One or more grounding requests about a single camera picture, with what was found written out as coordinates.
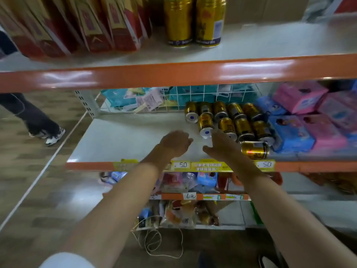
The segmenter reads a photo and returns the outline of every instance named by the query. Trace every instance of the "gold beverage can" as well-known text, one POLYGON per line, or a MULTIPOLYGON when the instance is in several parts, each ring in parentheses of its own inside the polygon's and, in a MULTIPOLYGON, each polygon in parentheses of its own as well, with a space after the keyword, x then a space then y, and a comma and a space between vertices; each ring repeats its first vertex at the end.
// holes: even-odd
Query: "gold beverage can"
POLYGON ((238 141, 254 141, 255 135, 247 119, 236 119, 234 121, 238 135, 238 141))
POLYGON ((203 113, 199 116, 199 130, 203 138, 210 138, 211 131, 214 129, 212 117, 209 113, 203 113))
POLYGON ((274 144, 275 139, 264 121, 255 121, 252 123, 252 127, 259 142, 266 142, 269 146, 274 144))
POLYGON ((229 117, 222 118, 218 123, 218 128, 220 128, 226 135, 228 135, 234 141, 237 140, 237 133, 234 129, 233 121, 229 117))
POLYGON ((186 47, 192 41, 192 0, 163 0, 168 43, 186 47))
POLYGON ((216 47, 221 43, 226 0, 197 0, 196 42, 203 47, 216 47))
POLYGON ((252 160, 264 160, 269 155, 269 146, 265 142, 242 141, 241 151, 252 160))
POLYGON ((248 116, 251 122, 263 120, 263 114, 255 107, 253 103, 246 103, 242 107, 243 112, 248 116))
POLYGON ((215 121, 218 123, 222 118, 228 117, 226 104, 222 101, 215 101, 213 103, 213 113, 215 114, 215 121))
POLYGON ((202 115, 203 113, 208 113, 211 118, 213 119, 213 112, 212 112, 212 103, 207 101, 203 101, 199 104, 199 114, 202 115))
POLYGON ((228 108, 228 113, 231 117, 231 119, 239 119, 239 118, 247 118, 247 116, 244 114, 242 108, 238 103, 230 103, 227 106, 228 108))
POLYGON ((189 123, 197 123, 199 120, 199 114, 197 111, 197 104, 193 101, 189 101, 185 106, 185 119, 189 123))

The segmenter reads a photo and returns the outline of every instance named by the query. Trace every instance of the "tiled floor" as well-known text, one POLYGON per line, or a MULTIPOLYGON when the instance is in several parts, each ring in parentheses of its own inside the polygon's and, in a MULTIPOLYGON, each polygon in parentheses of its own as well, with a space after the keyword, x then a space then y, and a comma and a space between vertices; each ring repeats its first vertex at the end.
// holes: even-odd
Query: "tiled floor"
MULTIPOLYGON (((35 92, 26 96, 68 133, 84 113, 72 91, 35 92)), ((97 182, 98 173, 66 171, 64 167, 90 122, 89 116, 83 119, 0 233, 0 268, 37 268, 107 191, 97 182)), ((0 223, 58 146, 45 147, 43 141, 29 138, 16 117, 8 115, 8 119, 0 120, 0 223)), ((261 250, 274 254, 270 236, 262 230, 183 233, 182 258, 151 257, 130 235, 115 267, 196 267, 202 251, 209 252, 218 267, 257 267, 256 257, 261 250)), ((163 230, 162 234, 163 244, 155 253, 179 255, 179 231, 163 230)))

